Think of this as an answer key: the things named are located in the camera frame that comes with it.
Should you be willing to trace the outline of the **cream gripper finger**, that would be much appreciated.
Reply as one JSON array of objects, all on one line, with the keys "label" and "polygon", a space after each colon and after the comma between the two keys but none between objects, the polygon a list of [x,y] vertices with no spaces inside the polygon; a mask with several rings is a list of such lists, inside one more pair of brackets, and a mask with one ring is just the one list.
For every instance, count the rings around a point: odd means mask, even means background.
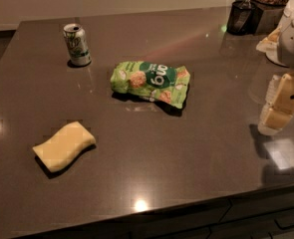
[{"label": "cream gripper finger", "polygon": [[274,75],[269,82],[265,105],[260,114],[258,131],[275,135],[294,117],[294,71]]},{"label": "cream gripper finger", "polygon": [[278,43],[280,28],[273,30],[267,37],[262,39],[256,46],[256,50],[262,53],[274,50]]}]

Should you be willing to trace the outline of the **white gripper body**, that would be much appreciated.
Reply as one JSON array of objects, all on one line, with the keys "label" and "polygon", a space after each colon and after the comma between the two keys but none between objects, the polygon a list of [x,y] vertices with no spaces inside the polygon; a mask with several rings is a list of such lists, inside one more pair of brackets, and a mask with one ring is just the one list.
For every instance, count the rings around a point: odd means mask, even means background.
[{"label": "white gripper body", "polygon": [[266,57],[274,64],[294,68],[294,0],[289,0],[278,24],[277,44],[266,52]]}]

